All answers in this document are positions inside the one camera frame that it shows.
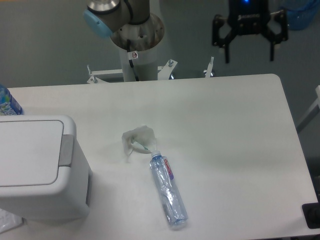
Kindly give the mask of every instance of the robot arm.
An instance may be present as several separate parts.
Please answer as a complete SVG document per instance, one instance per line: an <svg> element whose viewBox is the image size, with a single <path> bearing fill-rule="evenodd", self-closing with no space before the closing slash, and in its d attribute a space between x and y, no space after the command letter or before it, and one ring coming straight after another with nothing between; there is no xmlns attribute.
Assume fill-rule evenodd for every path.
<svg viewBox="0 0 320 240"><path fill-rule="evenodd" d="M281 26L275 34L268 22L273 19ZM220 28L227 23L231 31L225 38L219 34ZM224 49L225 62L229 63L229 45L237 35L262 34L270 42L270 61L274 60L275 45L288 40L288 24L285 10L270 13L268 0L229 0L228 18L216 15L212 27L212 44Z"/></svg>
<svg viewBox="0 0 320 240"><path fill-rule="evenodd" d="M126 24L140 25L150 17L149 0L88 0L83 17L100 37L110 37Z"/></svg>

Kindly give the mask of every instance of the gray floor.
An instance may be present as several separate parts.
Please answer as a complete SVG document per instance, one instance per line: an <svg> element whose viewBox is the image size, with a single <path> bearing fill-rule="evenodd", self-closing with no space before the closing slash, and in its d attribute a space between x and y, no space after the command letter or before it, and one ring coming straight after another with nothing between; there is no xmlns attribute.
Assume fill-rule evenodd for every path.
<svg viewBox="0 0 320 240"><path fill-rule="evenodd" d="M158 63L178 61L178 78L202 77L214 56L217 76L273 73L280 76L296 122L316 99L320 85L320 13L305 30L290 31L289 41L269 62L269 43L261 36L237 37L230 64L211 46L215 14L228 12L226 0L150 0L165 25ZM277 0L270 0L274 10ZM84 84L91 70L120 69L117 49L86 26L84 0L0 1L0 82L8 87ZM320 169L320 117L301 134L305 156Z"/></svg>

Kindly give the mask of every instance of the water bottle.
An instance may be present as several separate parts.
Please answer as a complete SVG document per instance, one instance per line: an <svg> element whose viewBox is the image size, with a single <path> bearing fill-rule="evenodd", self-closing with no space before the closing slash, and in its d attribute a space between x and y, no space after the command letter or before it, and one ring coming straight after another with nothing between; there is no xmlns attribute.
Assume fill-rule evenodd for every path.
<svg viewBox="0 0 320 240"><path fill-rule="evenodd" d="M0 116L22 115L23 109L9 90L0 84Z"/></svg>
<svg viewBox="0 0 320 240"><path fill-rule="evenodd" d="M153 151L151 156L150 168L166 219L170 226L180 226L186 222L188 215L176 186L168 158L161 156L159 151Z"/></svg>

